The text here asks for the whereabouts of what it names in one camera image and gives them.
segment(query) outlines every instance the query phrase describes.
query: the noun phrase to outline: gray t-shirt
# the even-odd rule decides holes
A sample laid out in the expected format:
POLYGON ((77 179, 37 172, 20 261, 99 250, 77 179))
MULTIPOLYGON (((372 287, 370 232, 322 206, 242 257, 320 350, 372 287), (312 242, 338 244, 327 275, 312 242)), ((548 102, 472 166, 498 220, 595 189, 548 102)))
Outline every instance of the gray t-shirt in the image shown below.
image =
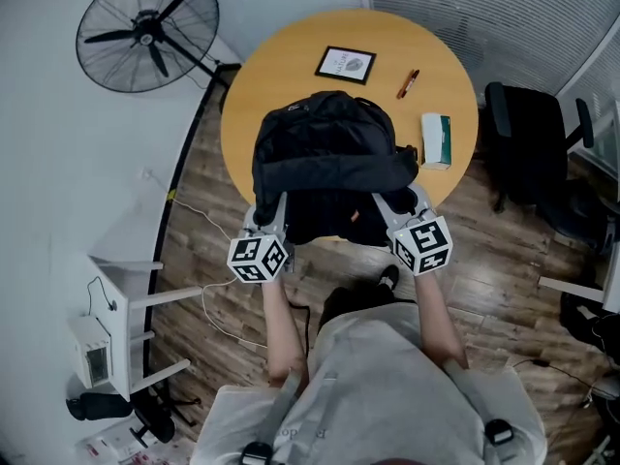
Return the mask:
MULTIPOLYGON (((415 304, 396 303, 328 322, 309 358, 310 384, 282 422, 273 460, 369 465, 405 458, 424 465, 482 465, 481 417, 419 350, 418 318, 415 304)), ((527 462, 542 464, 543 424, 516 373, 465 374, 487 410, 518 431, 527 462)), ((276 395, 268 387, 222 387, 191 464, 236 463, 276 395)))

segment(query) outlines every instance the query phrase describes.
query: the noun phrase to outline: fan blade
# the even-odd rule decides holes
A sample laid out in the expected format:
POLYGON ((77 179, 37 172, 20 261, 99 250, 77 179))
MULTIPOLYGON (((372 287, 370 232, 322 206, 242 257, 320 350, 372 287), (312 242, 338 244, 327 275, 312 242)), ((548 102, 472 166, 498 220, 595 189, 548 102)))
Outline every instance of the fan blade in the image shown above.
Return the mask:
POLYGON ((153 59, 153 62, 155 62, 157 69, 159 69, 160 73, 162 73, 164 77, 167 78, 168 69, 166 69, 166 64, 164 63, 164 57, 162 57, 162 54, 160 53, 159 49, 155 46, 154 43, 152 43, 148 46, 148 51, 151 52, 151 58, 153 59))
POLYGON ((158 22, 163 22, 166 17, 172 14, 176 8, 181 5, 183 0, 172 0, 169 5, 164 9, 164 11, 157 17, 158 22))
POLYGON ((129 40, 134 38, 134 30, 119 29, 102 35, 91 36, 84 40, 85 43, 115 42, 116 40, 129 40))

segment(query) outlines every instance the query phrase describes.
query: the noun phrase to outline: black backpack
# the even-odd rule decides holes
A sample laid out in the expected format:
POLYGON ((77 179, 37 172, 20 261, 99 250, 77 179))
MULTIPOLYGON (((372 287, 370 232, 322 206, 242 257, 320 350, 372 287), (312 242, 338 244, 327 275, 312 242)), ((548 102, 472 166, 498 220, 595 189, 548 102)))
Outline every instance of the black backpack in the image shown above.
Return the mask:
POLYGON ((388 244, 371 193, 398 213, 413 211, 406 189, 418 175, 416 150, 397 148, 388 115, 344 91, 322 91, 270 112, 254 148, 254 220, 273 220, 288 192, 287 239, 304 244, 338 235, 354 243, 388 244))

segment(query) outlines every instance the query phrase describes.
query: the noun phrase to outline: shoe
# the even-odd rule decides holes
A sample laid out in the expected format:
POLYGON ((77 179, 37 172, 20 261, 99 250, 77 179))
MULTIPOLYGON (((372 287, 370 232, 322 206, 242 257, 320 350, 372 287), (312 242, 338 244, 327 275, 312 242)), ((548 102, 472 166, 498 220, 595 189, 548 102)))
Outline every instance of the shoe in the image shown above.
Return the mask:
POLYGON ((379 284, 386 284, 392 291, 394 291, 396 285, 398 284, 399 275, 400 272, 398 271, 398 267, 396 265, 389 265, 381 273, 379 284))

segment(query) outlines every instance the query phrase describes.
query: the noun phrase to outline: framed picture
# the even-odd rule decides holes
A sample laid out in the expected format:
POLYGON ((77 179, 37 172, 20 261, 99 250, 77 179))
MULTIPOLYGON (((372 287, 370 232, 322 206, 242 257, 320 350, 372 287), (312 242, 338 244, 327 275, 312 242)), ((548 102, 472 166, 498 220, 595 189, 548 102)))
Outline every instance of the framed picture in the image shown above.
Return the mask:
POLYGON ((328 46, 315 76, 366 84, 376 53, 328 46))

